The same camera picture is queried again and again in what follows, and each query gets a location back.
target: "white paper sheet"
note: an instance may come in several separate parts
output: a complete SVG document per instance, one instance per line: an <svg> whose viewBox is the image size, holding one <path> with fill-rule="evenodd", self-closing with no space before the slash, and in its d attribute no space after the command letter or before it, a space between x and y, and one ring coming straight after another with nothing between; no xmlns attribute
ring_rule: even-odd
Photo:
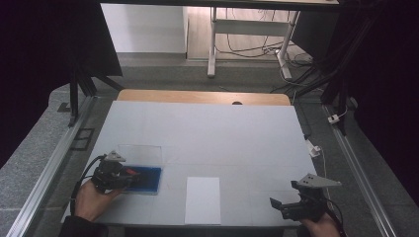
<svg viewBox="0 0 419 237"><path fill-rule="evenodd" d="M185 224L221 224L219 178L188 177Z"/></svg>

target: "white cable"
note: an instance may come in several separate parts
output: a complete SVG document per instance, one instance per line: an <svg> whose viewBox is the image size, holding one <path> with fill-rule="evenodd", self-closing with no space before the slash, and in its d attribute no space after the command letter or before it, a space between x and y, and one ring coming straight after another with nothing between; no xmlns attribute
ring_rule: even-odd
<svg viewBox="0 0 419 237"><path fill-rule="evenodd" d="M344 112L342 115L338 116L338 118L340 118L340 117L344 116L344 115L346 114L346 112L347 112L347 111L348 111L348 106L346 106L345 112Z"/></svg>
<svg viewBox="0 0 419 237"><path fill-rule="evenodd" d="M319 147L320 147L320 150L321 150L321 155L322 155L322 157L323 157L324 178L325 178L325 179L327 179L326 157L324 156L324 150L323 150L323 147L321 147L321 146L319 146ZM327 187L326 187L326 193L327 193L328 198L329 198L329 199L332 199L332 198L330 197L329 188L327 188ZM332 210L333 210L333 211L335 210L335 208L333 207L333 204L330 204L329 206L331 206L331 207L332 207Z"/></svg>

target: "metal frame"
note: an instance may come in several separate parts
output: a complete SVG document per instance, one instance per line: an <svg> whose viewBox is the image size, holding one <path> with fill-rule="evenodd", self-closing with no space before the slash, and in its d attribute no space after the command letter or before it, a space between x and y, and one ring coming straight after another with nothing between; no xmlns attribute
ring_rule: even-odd
<svg viewBox="0 0 419 237"><path fill-rule="evenodd" d="M287 66L285 55L287 47L290 43L295 22L299 12L295 12L289 23L285 22L259 22L259 21L241 21L216 18L216 7L212 8L211 14L211 37L209 46L209 67L208 78L215 76L215 35L231 34L231 35L249 35L249 36L270 36L284 37L281 50L276 52L277 58L281 65L285 79L291 79L290 70Z"/></svg>
<svg viewBox="0 0 419 237"><path fill-rule="evenodd" d="M328 117L332 116L326 109L326 106L323 106L323 111ZM349 142L346 135L343 135L337 126L333 125L332 129L336 140L338 141L345 155L348 165L354 174L355 180L358 183L358 187L360 187L361 193L363 194L367 205L371 209L371 213L377 223L377 227L381 232L381 235L385 237L396 237L397 234L394 230L394 227L392 226L391 221L389 220L388 215L381 204L381 201L378 199L376 192L374 191L361 163L358 161L357 155L352 149L351 143Z"/></svg>
<svg viewBox="0 0 419 237"><path fill-rule="evenodd" d="M27 232L38 208L40 207L44 195L48 191L50 183L55 177L56 171L61 165L65 154L78 131L78 128L81 126L81 123L87 117L91 109L92 101L92 97L86 98L80 108L80 114L77 122L73 126L69 127L62 135L60 141L55 147L55 150L52 152L49 161L46 163L41 176L38 178L37 183L29 194L29 197L19 212L18 217L15 219L15 222L10 228L7 237L24 236Z"/></svg>

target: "desk leg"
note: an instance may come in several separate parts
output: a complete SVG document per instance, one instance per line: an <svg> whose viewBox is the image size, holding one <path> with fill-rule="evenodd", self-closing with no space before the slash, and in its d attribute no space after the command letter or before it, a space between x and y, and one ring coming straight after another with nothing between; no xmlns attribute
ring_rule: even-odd
<svg viewBox="0 0 419 237"><path fill-rule="evenodd" d="M298 17L298 14L299 12L295 12L293 14L293 18L290 21L289 27L287 29L287 34L284 37L283 46L281 47L281 50L277 51L277 58L278 58L278 61L280 62L281 70L283 71L283 74L284 74L284 79L286 80L292 79L290 70L286 62L286 53L287 53L287 47L289 46L289 43L291 40L291 35L293 34L293 28L295 27L295 22Z"/></svg>
<svg viewBox="0 0 419 237"><path fill-rule="evenodd" d="M212 8L210 25L210 46L209 46L209 71L208 77L215 76L215 27L216 27L216 8Z"/></svg>

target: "metal rail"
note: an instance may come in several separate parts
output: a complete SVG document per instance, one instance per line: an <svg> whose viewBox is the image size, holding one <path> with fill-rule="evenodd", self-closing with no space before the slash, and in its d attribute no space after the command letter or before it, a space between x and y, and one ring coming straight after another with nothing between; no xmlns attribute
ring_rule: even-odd
<svg viewBox="0 0 419 237"><path fill-rule="evenodd" d="M323 111L327 114L328 117L332 116L327 111L325 106L323 106ZM342 135L338 127L333 126L332 129L346 157L348 165L352 170L355 180L358 183L358 187L360 187L361 193L363 194L367 205L371 209L371 213L377 223L377 227L381 232L381 235L384 237L396 237L397 234L394 230L394 227L392 226L391 221L381 204L381 201L376 195L376 192L374 191L361 163L358 161L357 155L352 149L351 143L346 136Z"/></svg>
<svg viewBox="0 0 419 237"><path fill-rule="evenodd" d="M68 130L64 132L61 139L59 140L55 150L52 152L49 161L46 163L45 168L43 169L41 176L38 178L37 183L32 189L28 199L26 200L24 206L19 212L18 217L15 219L12 227L7 234L7 237L18 237L24 236L27 232L34 216L43 200L44 195L46 194L51 181L53 180L56 171L61 165L62 160L67 153L68 148L73 141L73 138L77 134L81 123L87 117L89 109L91 108L93 99L87 97L80 109L80 117L74 126L69 127Z"/></svg>

